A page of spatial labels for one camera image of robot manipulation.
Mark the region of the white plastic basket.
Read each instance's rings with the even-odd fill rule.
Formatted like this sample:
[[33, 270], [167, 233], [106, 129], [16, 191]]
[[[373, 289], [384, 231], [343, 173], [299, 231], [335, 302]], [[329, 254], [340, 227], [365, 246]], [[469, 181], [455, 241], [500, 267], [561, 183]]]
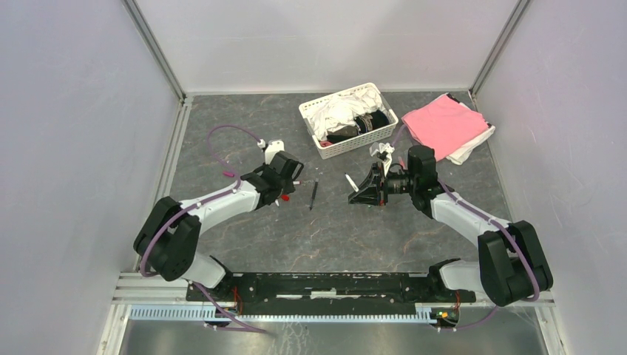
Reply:
[[329, 159], [389, 138], [399, 118], [373, 83], [344, 89], [299, 105], [319, 155]]

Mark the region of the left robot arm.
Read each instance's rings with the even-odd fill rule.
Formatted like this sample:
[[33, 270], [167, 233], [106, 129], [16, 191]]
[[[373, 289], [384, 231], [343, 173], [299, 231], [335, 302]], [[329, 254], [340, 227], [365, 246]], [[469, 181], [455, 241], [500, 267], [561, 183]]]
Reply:
[[141, 272], [166, 281], [196, 282], [214, 301], [226, 300], [232, 292], [231, 272], [216, 258], [197, 252], [200, 235], [294, 192], [303, 167], [293, 155], [279, 151], [224, 189], [191, 200], [159, 199], [133, 243]]

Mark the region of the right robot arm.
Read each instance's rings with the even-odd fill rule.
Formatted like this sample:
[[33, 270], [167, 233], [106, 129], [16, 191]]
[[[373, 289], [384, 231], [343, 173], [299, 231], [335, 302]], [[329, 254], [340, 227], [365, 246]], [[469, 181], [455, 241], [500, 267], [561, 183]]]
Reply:
[[435, 267], [435, 277], [427, 281], [433, 300], [445, 302], [456, 291], [472, 291], [504, 307], [521, 300], [534, 302], [552, 288], [552, 271], [531, 223], [496, 217], [463, 199], [438, 177], [434, 149], [411, 146], [405, 166], [396, 172], [393, 152], [388, 143], [371, 146], [377, 161], [353, 186], [348, 202], [385, 206], [391, 195], [408, 195], [417, 211], [474, 245], [478, 261], [445, 261]]

